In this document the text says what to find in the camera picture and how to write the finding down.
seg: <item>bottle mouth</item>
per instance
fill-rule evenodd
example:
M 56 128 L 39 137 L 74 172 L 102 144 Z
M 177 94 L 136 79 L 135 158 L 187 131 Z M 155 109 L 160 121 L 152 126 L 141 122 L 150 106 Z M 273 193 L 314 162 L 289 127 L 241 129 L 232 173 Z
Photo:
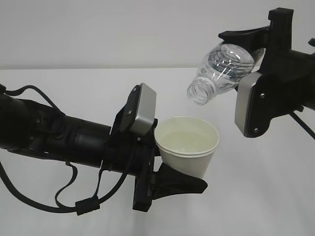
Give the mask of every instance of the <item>bottle mouth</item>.
M 215 97 L 215 86 L 208 79 L 197 77 L 187 89 L 187 96 L 194 104 L 205 105 Z

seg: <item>clear plastic bottle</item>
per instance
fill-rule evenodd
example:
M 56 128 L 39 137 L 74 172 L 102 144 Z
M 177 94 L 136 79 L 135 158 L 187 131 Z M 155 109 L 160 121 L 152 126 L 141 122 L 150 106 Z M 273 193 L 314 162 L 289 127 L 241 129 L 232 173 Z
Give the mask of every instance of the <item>clear plastic bottle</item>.
M 188 98 L 195 104 L 204 105 L 217 94 L 230 91 L 250 74 L 263 54 L 264 49 L 250 54 L 234 44 L 219 44 L 204 57 L 187 90 Z

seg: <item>black robot arm segment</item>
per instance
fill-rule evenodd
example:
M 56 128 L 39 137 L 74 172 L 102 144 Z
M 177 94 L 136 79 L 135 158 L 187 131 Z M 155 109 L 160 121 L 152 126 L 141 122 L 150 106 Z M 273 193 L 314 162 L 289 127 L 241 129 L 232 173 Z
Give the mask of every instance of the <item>black robot arm segment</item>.
M 237 89 L 235 123 L 246 137 L 263 135 L 273 118 L 303 107 L 315 110 L 315 54 L 291 49 L 292 17 L 293 10 L 277 8 L 269 12 L 270 26 L 219 34 L 249 52 L 266 49 L 260 69 L 242 78 Z
M 39 92 L 51 107 L 12 97 L 20 95 L 25 89 Z M 55 196 L 59 207 L 37 203 L 21 194 L 1 163 L 0 177 L 17 199 L 32 207 L 54 213 L 77 212 L 78 215 L 99 209 L 101 203 L 117 192 L 127 175 L 135 176 L 135 210 L 148 211 L 152 200 L 161 197 L 202 193 L 207 183 L 201 179 L 187 176 L 166 164 L 162 164 L 158 172 L 153 171 L 155 156 L 159 156 L 154 139 L 158 123 L 155 108 L 155 91 L 146 84 L 136 85 L 111 127 L 65 115 L 34 86 L 7 91 L 0 85 L 0 148 L 24 156 L 64 161 L 73 170 L 70 182 Z M 76 202 L 74 207 L 64 206 L 57 199 L 77 176 L 77 169 L 71 162 L 99 168 L 95 193 L 91 198 Z M 122 175 L 112 190 L 98 198 L 103 171 L 120 172 Z

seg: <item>paper cup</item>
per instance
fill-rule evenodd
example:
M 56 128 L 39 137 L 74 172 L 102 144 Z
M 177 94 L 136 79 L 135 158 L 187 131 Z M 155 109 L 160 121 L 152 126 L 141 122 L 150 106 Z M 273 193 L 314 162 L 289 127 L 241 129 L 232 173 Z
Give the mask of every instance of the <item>paper cup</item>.
M 155 139 L 165 164 L 186 175 L 203 178 L 219 143 L 219 134 L 204 120 L 175 117 L 156 127 Z

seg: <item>white tabletop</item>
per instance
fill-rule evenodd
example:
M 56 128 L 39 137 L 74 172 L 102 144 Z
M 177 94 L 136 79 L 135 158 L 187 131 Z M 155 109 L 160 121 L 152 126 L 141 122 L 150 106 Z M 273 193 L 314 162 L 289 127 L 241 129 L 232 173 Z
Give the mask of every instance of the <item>white tabletop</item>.
M 195 106 L 186 89 L 195 68 L 0 70 L 8 89 L 26 84 L 41 88 L 69 116 L 112 125 L 134 85 L 145 82 L 157 92 L 156 118 L 194 116 L 212 123 L 220 145 L 204 179 L 202 195 L 153 201 L 147 213 L 132 210 L 134 177 L 101 209 L 82 216 L 54 214 L 15 199 L 0 183 L 0 234 L 4 236 L 312 236 L 315 234 L 314 141 L 290 117 L 274 119 L 265 135 L 247 139 L 234 124 L 236 91 Z M 33 91 L 23 98 L 45 103 Z M 315 128 L 315 112 L 300 116 Z M 0 150 L 0 160 L 26 196 L 54 206 L 55 192 L 71 169 L 58 161 L 36 160 Z M 60 196 L 65 205 L 90 197 L 97 169 L 77 165 L 78 179 Z M 119 173 L 104 173 L 99 196 Z

